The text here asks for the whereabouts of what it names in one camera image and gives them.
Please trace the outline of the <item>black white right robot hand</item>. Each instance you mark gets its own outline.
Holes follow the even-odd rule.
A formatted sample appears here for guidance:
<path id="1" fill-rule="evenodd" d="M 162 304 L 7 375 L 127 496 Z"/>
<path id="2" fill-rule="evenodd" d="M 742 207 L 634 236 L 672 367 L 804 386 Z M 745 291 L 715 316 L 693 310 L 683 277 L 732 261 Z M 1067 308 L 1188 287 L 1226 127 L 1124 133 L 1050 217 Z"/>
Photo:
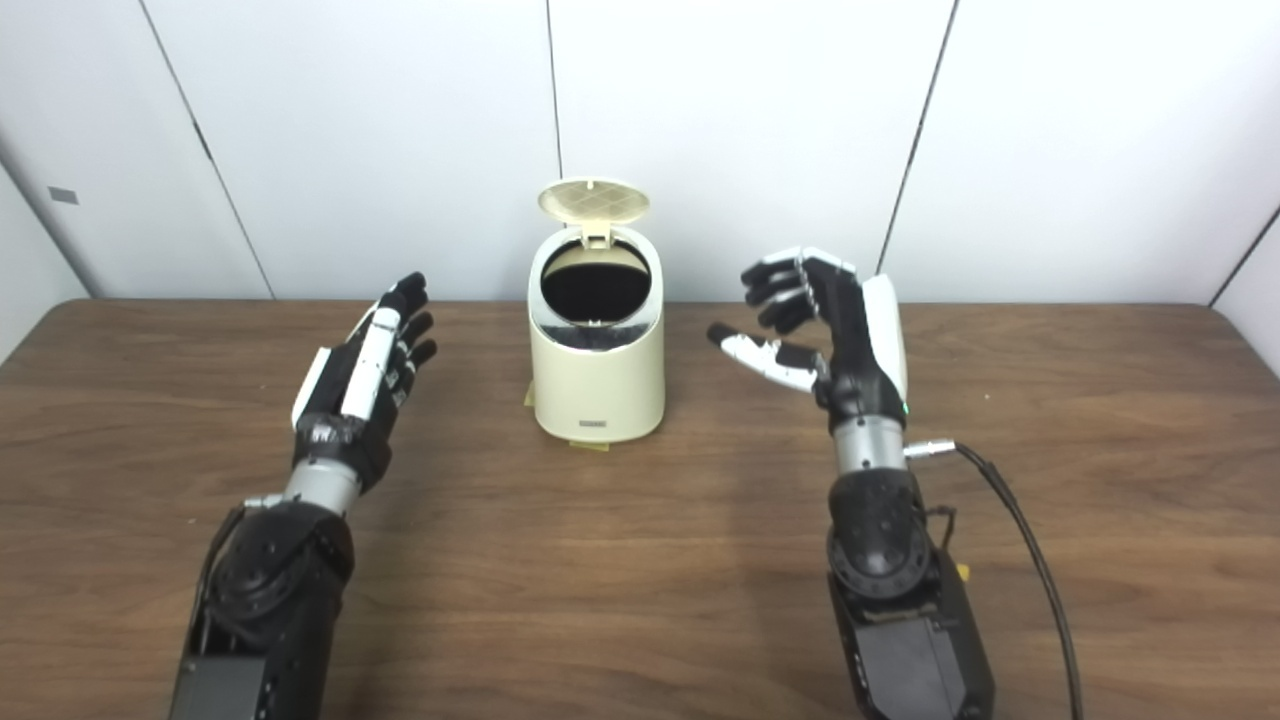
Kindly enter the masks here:
<path id="1" fill-rule="evenodd" d="M 745 302 L 773 340 L 722 322 L 708 340 L 776 384 L 812 395 L 837 427 L 860 416 L 908 424 L 908 369 L 899 301 L 886 274 L 814 247 L 787 249 L 748 268 Z"/>

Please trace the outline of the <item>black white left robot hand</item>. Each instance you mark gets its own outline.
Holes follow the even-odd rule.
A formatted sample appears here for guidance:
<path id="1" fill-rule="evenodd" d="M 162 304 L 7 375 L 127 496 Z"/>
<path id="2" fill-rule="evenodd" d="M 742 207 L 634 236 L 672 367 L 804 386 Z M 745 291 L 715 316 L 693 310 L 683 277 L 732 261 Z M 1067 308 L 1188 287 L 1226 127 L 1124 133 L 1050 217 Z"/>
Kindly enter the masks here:
<path id="1" fill-rule="evenodd" d="M 361 495 L 390 466 L 390 434 L 419 370 L 436 356 L 425 275 L 412 272 L 376 299 L 334 347 L 320 347 L 291 411 L 293 464 L 337 462 Z"/>

